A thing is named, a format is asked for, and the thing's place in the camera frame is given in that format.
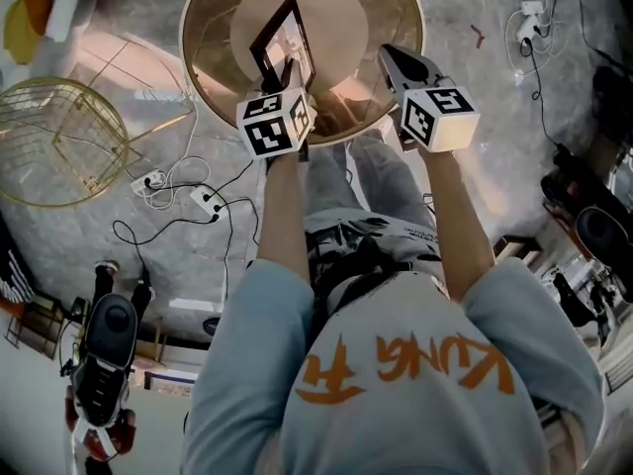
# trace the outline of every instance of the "electrical outlet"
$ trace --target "electrical outlet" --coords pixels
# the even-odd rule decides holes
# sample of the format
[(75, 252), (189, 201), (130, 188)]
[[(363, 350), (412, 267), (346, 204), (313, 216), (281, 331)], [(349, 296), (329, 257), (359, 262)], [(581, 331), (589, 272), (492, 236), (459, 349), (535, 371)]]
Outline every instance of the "electrical outlet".
[(228, 207), (218, 194), (214, 195), (214, 191), (208, 186), (199, 186), (189, 195), (211, 217), (218, 215), (218, 220), (221, 220), (228, 215)]
[(540, 22), (536, 16), (528, 16), (516, 33), (518, 43), (523, 44), (523, 41), (526, 39), (530, 39), (532, 41), (532, 39), (534, 39), (534, 35), (536, 34), (534, 29), (539, 26)]
[(521, 13), (523, 16), (540, 16), (544, 12), (543, 4), (539, 0), (521, 2)]
[(145, 180), (149, 180), (149, 185), (153, 187), (160, 187), (165, 181), (165, 173), (161, 170), (154, 169), (151, 172), (147, 172), (140, 178), (135, 179), (130, 186), (132, 187), (132, 191), (137, 195), (149, 195), (152, 193), (152, 190), (147, 188), (145, 185)]

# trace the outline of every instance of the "black cable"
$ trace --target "black cable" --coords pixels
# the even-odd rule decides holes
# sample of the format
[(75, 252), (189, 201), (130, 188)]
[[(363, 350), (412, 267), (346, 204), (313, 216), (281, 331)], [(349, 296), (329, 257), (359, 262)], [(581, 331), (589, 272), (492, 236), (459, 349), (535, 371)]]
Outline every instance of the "black cable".
[[(524, 46), (529, 47), (527, 54), (523, 52)], [(541, 74), (538, 71), (538, 65), (536, 64), (536, 58), (534, 57), (534, 47), (532, 46), (532, 41), (530, 39), (524, 39), (521, 42), (520, 51), (523, 57), (527, 58), (530, 56), (532, 58), (532, 63), (534, 64), (534, 72), (536, 73), (536, 80), (538, 81), (538, 89), (532, 92), (532, 100), (535, 102), (538, 100), (541, 103), (541, 125), (543, 126), (543, 134), (545, 134), (545, 137), (550, 143), (558, 147), (559, 144), (550, 137), (547, 132), (547, 128), (545, 127), (545, 101), (543, 100), (543, 85), (541, 84)]]
[(119, 455), (119, 452), (117, 452), (116, 454), (111, 455), (110, 457), (108, 457), (108, 459), (106, 459), (105, 461), (103, 461), (104, 463), (108, 464), (110, 461), (112, 461), (115, 457), (117, 457)]
[[(599, 56), (603, 57), (606, 61), (608, 61), (612, 65), (615, 65), (615, 66), (619, 67), (624, 72), (626, 72), (628, 74), (633, 73), (633, 71), (630, 68), (628, 68), (626, 65), (624, 65), (623, 63), (620, 63), (619, 61), (614, 59), (612, 56), (610, 56), (609, 54), (607, 54), (603, 50), (598, 49), (597, 47), (594, 47), (594, 46), (592, 46), (589, 43), (589, 41), (587, 40), (587, 33), (585, 31), (585, 4), (583, 3), (583, 0), (578, 0), (578, 3), (579, 3), (579, 7), (581, 9), (581, 32), (583, 34), (583, 42), (585, 43), (585, 46), (587, 46), (589, 49), (591, 49), (593, 52), (595, 52)], [(539, 36), (541, 36), (543, 38), (549, 37), (550, 33), (552, 32), (552, 30), (554, 28), (554, 17), (555, 17), (555, 14), (556, 14), (556, 6), (557, 6), (557, 4), (558, 4), (558, 0), (554, 0), (554, 3), (552, 5), (552, 13), (550, 14), (550, 24), (548, 25), (547, 33), (543, 36), (539, 32)]]
[[(220, 199), (222, 199), (222, 201), (224, 202), (221, 206), (219, 206), (217, 208), (217, 211), (221, 210), (222, 208), (226, 207), (227, 211), (228, 211), (228, 226), (229, 226), (229, 234), (228, 234), (228, 241), (226, 242), (226, 251), (225, 251), (225, 257), (224, 257), (224, 264), (225, 264), (225, 272), (226, 272), (226, 288), (228, 289), (228, 263), (227, 263), (227, 259), (228, 259), (228, 252), (230, 250), (230, 242), (232, 240), (233, 237), (233, 221), (232, 221), (232, 215), (230, 212), (230, 205), (231, 204), (235, 204), (238, 202), (248, 202), (250, 203), (250, 206), (252, 208), (253, 214), (255, 215), (255, 232), (253, 233), (252, 239), (253, 242), (257, 245), (259, 245), (259, 242), (257, 241), (257, 239), (255, 239), (255, 235), (257, 234), (257, 231), (259, 229), (259, 215), (257, 214), (257, 209), (255, 207), (255, 203), (252, 201), (252, 199), (248, 198), (248, 197), (243, 197), (240, 199), (236, 199), (234, 201), (230, 201), (227, 202), (226, 199), (220, 194), (220, 191), (227, 187), (230, 183), (232, 183), (233, 181), (237, 181), (243, 174), (244, 172), (246, 172), (246, 170), (248, 169), (248, 167), (250, 167), (253, 164), (253, 160), (250, 160), (250, 162), (248, 162), (248, 164), (239, 172), (239, 174), (237, 174), (233, 179), (227, 181), (226, 183), (224, 183), (220, 188), (216, 189), (206, 183), (181, 183), (178, 185), (171, 185), (171, 186), (167, 186), (167, 187), (161, 187), (161, 188), (153, 188), (151, 187), (151, 185), (145, 185), (147, 186), (150, 190), (154, 190), (154, 191), (161, 191), (161, 190), (173, 190), (175, 188), (180, 188), (180, 187), (184, 187), (184, 186), (190, 186), (190, 187), (198, 187), (198, 186), (205, 186), (207, 188), (209, 188), (214, 195), (217, 195), (218, 197), (220, 197)], [(112, 231), (114, 232), (115, 236), (121, 240), (122, 242), (125, 242), (127, 244), (133, 244), (134, 247), (136, 248), (136, 253), (138, 254), (138, 258), (140, 258), (140, 261), (143, 264), (143, 269), (146, 269), (145, 267), (145, 263), (140, 255), (140, 251), (138, 249), (139, 246), (142, 246), (144, 244), (148, 244), (150, 242), (153, 242), (156, 238), (158, 238), (162, 233), (164, 233), (169, 227), (171, 227), (172, 225), (176, 224), (176, 223), (183, 223), (183, 224), (194, 224), (194, 225), (199, 225), (199, 226), (206, 226), (206, 225), (210, 225), (210, 224), (214, 224), (215, 222), (217, 222), (220, 219), (219, 215), (213, 215), (211, 217), (210, 220), (207, 221), (200, 221), (200, 220), (190, 220), (190, 219), (183, 219), (183, 218), (178, 218), (178, 219), (174, 219), (171, 220), (169, 223), (167, 223), (162, 229), (160, 229), (154, 236), (150, 237), (149, 239), (146, 239), (144, 241), (139, 242), (136, 239), (136, 234), (134, 232), (134, 230), (128, 225), (126, 224), (124, 221), (122, 220), (114, 220), (112, 222)], [(132, 240), (126, 239), (125, 237), (122, 237), (118, 231), (117, 231), (117, 224), (121, 224), (123, 225), (132, 235)]]
[(61, 362), (61, 339), (63, 338), (63, 334), (66, 332), (66, 330), (68, 329), (68, 326), (70, 326), (70, 324), (72, 324), (72, 322), (68, 321), (68, 324), (66, 324), (63, 327), (63, 329), (59, 333), (59, 337), (57, 338), (57, 344), (59, 345), (59, 347), (57, 348), (57, 353), (59, 355), (59, 372), (61, 372), (61, 370), (63, 369), (63, 364)]
[(435, 210), (431, 208), (431, 204), (433, 204), (433, 194), (422, 194), (422, 202), (424, 203), (424, 207), (428, 209), (428, 211), (430, 211), (433, 215), (435, 215)]
[(545, 35), (543, 35), (543, 33), (541, 32), (540, 27), (534, 27), (534, 32), (536, 32), (538, 34), (539, 37), (546, 39), (549, 35), (550, 35), (550, 29), (547, 30), (547, 33)]

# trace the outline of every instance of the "round wooden tabletop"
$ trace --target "round wooden tabletop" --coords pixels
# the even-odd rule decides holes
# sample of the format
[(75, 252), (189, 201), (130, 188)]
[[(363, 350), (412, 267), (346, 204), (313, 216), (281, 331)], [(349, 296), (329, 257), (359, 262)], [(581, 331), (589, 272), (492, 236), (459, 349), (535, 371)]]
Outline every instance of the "round wooden tabletop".
[[(316, 67), (310, 145), (343, 141), (394, 106), (376, 61), (384, 43), (423, 51), (417, 0), (297, 0)], [(235, 109), (259, 75), (249, 47), (284, 0), (190, 0), (182, 53), (195, 90), (235, 127)]]

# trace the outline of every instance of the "plug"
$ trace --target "plug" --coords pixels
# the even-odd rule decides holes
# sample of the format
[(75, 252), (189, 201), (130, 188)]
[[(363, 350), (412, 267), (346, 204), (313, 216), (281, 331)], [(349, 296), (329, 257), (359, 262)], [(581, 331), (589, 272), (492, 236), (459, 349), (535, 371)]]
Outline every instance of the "plug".
[(135, 179), (131, 184), (132, 191), (139, 196), (149, 195), (152, 190), (150, 186), (161, 187), (165, 181), (165, 173), (161, 170), (154, 169), (140, 178)]
[(536, 16), (528, 16), (516, 33), (516, 40), (518, 43), (523, 44), (523, 41), (525, 40), (532, 41), (534, 35), (536, 34), (534, 29), (538, 30), (539, 26), (540, 22)]
[(190, 197), (196, 201), (196, 204), (211, 215), (214, 221), (220, 220), (228, 215), (228, 207), (218, 194), (208, 186), (199, 186), (194, 189)]

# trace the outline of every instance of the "wire rack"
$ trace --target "wire rack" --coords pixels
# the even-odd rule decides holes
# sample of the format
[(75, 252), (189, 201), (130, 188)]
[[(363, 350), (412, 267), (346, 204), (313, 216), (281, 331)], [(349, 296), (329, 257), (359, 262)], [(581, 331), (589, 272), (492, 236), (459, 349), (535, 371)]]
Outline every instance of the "wire rack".
[(16, 202), (60, 208), (92, 199), (129, 152), (117, 111), (81, 83), (35, 78), (0, 94), (0, 193)]

